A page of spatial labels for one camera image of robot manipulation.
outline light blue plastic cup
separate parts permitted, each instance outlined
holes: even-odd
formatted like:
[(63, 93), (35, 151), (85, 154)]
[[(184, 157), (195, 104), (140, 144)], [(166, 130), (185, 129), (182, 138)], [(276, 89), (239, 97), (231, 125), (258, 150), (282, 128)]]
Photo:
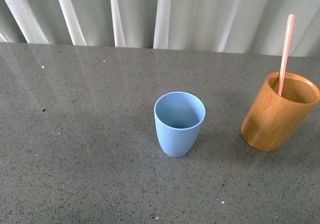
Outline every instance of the light blue plastic cup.
[(193, 146), (206, 116), (204, 104), (192, 94), (167, 93), (154, 105), (156, 134), (170, 157), (182, 157)]

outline gray speckled countertop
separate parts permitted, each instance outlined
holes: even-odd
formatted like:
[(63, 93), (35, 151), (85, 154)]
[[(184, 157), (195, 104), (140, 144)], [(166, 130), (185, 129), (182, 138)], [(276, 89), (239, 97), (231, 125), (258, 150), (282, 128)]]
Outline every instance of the gray speckled countertop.
[[(240, 126), (278, 56), (0, 43), (0, 223), (320, 223), (319, 106), (276, 152)], [(287, 70), (320, 85), (319, 58)], [(154, 103), (206, 106), (182, 158)]]

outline bamboo cup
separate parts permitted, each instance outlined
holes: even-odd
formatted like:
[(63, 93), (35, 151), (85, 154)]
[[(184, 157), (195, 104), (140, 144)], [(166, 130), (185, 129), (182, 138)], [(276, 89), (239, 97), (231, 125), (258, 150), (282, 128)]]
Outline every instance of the bamboo cup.
[(320, 102), (320, 91), (313, 83), (288, 72), (279, 96), (279, 74), (267, 76), (241, 126), (246, 142), (265, 152), (277, 150)]

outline pink straw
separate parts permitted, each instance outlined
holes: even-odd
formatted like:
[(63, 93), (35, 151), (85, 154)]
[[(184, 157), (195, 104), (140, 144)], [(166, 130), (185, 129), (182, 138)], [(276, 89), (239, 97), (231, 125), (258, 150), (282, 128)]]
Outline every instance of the pink straw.
[(279, 90), (278, 90), (278, 95), (282, 95), (282, 89), (284, 86), (284, 81), (285, 81), (285, 73), (286, 73), (286, 67), (287, 67), (287, 60), (288, 60), (288, 55), (289, 55), (289, 49), (290, 49), (290, 43), (291, 43), (291, 36), (292, 36), (292, 30), (294, 28), (293, 24), (295, 22), (295, 15), (290, 14), (288, 16), (288, 20), (286, 22), (286, 30), (285, 30), (285, 37), (284, 37), (284, 49), (282, 52), (282, 60), (281, 60), (281, 68), (280, 68), (280, 76), (279, 76)]

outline white curtain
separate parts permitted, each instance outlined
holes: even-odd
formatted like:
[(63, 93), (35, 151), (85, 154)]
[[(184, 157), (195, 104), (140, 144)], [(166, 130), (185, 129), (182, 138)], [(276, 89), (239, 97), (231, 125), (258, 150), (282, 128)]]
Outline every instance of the white curtain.
[(320, 0), (0, 0), (0, 41), (320, 56)]

